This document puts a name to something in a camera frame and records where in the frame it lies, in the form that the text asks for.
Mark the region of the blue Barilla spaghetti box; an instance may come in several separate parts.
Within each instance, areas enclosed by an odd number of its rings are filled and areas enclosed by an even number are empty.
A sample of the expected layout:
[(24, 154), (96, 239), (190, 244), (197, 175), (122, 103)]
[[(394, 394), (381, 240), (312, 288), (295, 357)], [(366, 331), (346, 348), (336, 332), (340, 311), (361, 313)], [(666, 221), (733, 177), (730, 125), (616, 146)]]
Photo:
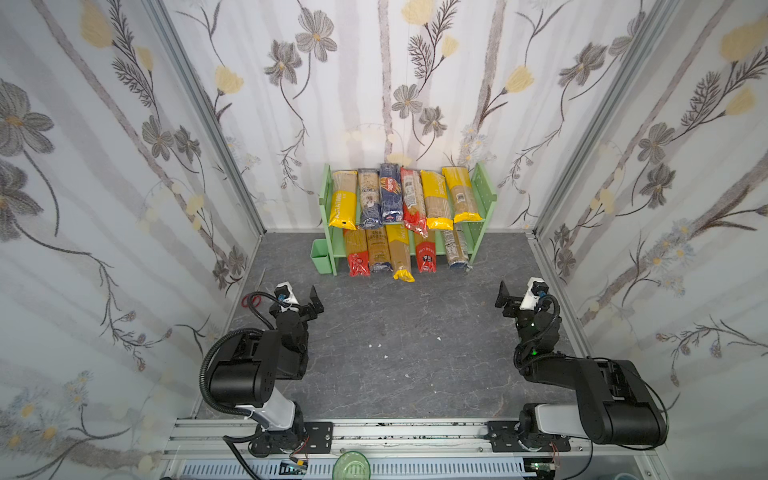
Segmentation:
[(402, 222), (403, 198), (398, 164), (383, 163), (380, 165), (379, 185), (382, 223), (388, 225)]

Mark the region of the yellow Pastatime spaghetti bag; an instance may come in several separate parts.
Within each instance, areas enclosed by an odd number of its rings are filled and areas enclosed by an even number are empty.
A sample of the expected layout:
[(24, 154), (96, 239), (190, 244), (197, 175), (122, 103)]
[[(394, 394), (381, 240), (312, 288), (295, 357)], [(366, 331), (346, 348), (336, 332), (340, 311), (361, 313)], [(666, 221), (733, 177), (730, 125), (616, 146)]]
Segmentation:
[(452, 230), (453, 217), (445, 177), (435, 171), (420, 172), (430, 230)]

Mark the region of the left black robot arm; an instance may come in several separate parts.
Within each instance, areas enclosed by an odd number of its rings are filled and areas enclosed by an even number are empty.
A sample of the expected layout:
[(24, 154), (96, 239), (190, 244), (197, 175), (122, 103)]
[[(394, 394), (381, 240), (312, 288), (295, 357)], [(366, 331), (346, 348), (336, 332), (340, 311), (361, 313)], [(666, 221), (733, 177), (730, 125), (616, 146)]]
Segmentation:
[(256, 422), (247, 437), (225, 436), (233, 452), (241, 443), (255, 457), (309, 449), (309, 428), (299, 404), (287, 399), (277, 381), (298, 381), (309, 362), (309, 323), (324, 312), (315, 288), (302, 304), (288, 282), (270, 292), (253, 291), (242, 304), (260, 328), (233, 330), (208, 350), (199, 372), (199, 390), (211, 409)]

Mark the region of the blue gold Meli pasta bag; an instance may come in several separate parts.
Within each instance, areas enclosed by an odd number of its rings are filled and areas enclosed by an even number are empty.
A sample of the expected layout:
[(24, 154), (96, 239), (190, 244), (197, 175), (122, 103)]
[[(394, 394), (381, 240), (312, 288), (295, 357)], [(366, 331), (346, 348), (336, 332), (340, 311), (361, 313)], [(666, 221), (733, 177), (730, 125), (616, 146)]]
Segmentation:
[(372, 273), (392, 271), (388, 239), (384, 227), (366, 231), (369, 268)]

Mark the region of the clear barcode spaghetti bag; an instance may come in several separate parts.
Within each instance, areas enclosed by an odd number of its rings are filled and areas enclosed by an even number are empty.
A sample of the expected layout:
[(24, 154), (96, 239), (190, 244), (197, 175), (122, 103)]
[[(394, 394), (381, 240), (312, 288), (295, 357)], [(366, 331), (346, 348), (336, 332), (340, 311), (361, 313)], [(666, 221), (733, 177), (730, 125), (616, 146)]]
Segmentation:
[(463, 228), (455, 225), (452, 230), (444, 230), (442, 237), (448, 266), (451, 269), (469, 269), (469, 252)]

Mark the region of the blue portrait spaghetti bag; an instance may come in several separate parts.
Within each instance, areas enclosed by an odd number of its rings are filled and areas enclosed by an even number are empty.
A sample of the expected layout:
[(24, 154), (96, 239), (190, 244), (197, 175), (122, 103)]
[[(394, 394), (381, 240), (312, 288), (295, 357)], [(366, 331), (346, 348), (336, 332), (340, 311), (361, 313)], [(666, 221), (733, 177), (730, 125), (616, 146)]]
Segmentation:
[(379, 173), (375, 169), (358, 171), (359, 201), (361, 208), (359, 225), (363, 229), (382, 226)]

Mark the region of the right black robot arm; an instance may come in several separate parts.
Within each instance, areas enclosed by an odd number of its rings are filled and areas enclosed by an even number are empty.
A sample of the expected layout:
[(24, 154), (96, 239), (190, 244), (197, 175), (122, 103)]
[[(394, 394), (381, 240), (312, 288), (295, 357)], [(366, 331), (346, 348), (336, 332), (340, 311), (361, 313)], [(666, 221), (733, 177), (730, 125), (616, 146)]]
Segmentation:
[(576, 357), (556, 349), (562, 324), (559, 300), (541, 278), (529, 279), (521, 296), (501, 282), (494, 306), (514, 320), (519, 343), (512, 363), (528, 382), (575, 393), (573, 404), (528, 403), (511, 432), (489, 424), (489, 436), (523, 449), (556, 447), (559, 440), (586, 439), (635, 451), (663, 445), (669, 433), (666, 408), (628, 360)]

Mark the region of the yellow label spaghetti bag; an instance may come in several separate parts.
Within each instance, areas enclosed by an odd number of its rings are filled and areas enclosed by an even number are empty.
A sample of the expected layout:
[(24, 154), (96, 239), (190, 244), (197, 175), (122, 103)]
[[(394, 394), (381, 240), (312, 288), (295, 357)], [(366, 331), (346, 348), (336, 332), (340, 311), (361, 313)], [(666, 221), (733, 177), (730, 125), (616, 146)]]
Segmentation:
[(332, 198), (329, 225), (345, 230), (356, 230), (357, 177), (354, 170), (332, 173)]

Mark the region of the red white-label spaghetti bag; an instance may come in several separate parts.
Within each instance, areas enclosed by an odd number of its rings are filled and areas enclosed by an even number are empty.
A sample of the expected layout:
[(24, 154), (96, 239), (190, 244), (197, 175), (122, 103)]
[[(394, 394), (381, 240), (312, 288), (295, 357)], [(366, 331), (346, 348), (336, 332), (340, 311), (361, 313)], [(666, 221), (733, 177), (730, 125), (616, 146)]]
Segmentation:
[(400, 169), (404, 226), (423, 238), (428, 237), (426, 205), (420, 173), (417, 170)]

